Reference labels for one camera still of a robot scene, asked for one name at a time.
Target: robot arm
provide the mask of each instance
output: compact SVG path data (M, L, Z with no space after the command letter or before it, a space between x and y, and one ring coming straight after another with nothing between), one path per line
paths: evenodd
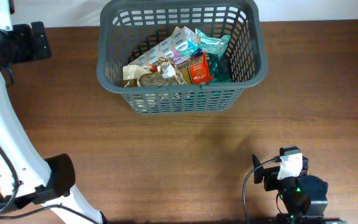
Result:
M280 155L272 159L280 166L264 168L255 155L254 183L264 182L265 191L277 190L277 200L280 198L288 213L279 213L270 223L274 224L346 224L345 221L324 219L324 211L328 205L328 183L320 178L308 175L308 158L302 156L296 146L283 147ZM245 208L245 184L243 189Z
M0 0L0 70L11 63L50 56L42 23L33 23L33 29L28 25L12 26L12 7L12 1ZM37 153L12 108L1 71L0 150L4 154L3 157L0 153L1 214L33 202L51 208L65 223L106 223L103 214L85 200L75 185L74 167L68 155L43 160Z

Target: food wrapper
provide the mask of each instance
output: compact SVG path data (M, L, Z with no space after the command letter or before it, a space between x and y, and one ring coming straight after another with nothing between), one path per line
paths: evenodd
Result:
M224 35L221 38L208 37L199 29L196 29L196 35L201 39L201 48L203 51L217 55L218 59L223 56L227 44L230 41L230 35Z
M150 85L186 85L177 66L170 58L158 58L157 65L147 64L149 69L139 65L127 65L122 71L124 74L124 87L150 86Z
M187 62L177 65L177 67L188 84L209 83L214 78L209 74L205 52L199 57L191 58Z
M230 77L229 68L225 68L222 65L222 62L218 59L217 55L206 54L206 59L208 61L209 73L214 76L211 83L233 82L233 79Z
M170 37L161 41L129 65L140 65L142 67L147 67L148 63L156 65L160 57L170 58L173 63L178 65L200 52L201 39L186 26L181 29L176 27Z
M139 65L127 65L122 68L122 80L124 88L137 86L137 79L144 74L151 73Z

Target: wooden table surface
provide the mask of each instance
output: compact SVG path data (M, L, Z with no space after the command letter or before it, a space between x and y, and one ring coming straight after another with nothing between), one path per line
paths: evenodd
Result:
M111 221L244 219L251 154L297 145L329 183L325 215L358 223L358 21L262 28L266 79L222 113L135 113L96 79L98 27L47 29L53 57L14 66L9 96L41 156L69 154L78 188ZM250 215L274 217L275 196L249 183ZM62 222L47 211L0 223Z

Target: green package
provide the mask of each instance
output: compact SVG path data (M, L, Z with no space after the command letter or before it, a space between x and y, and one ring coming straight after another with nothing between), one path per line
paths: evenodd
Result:
M218 59L217 55L206 54L206 59L208 61L209 74L214 77L211 83L233 82L229 71L224 68L222 61Z
M201 38L201 48L206 53L215 54L220 59L230 41L230 35L224 35L221 38L208 37L199 29L196 29L196 35Z

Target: gray plastic basket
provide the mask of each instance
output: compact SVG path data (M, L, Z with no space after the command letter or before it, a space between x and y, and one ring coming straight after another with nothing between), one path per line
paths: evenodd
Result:
M267 73L252 0L111 1L101 12L100 24L98 80L141 114L226 110ZM223 60L235 82L123 88L122 67L169 37L176 26L199 28L210 37L231 35Z

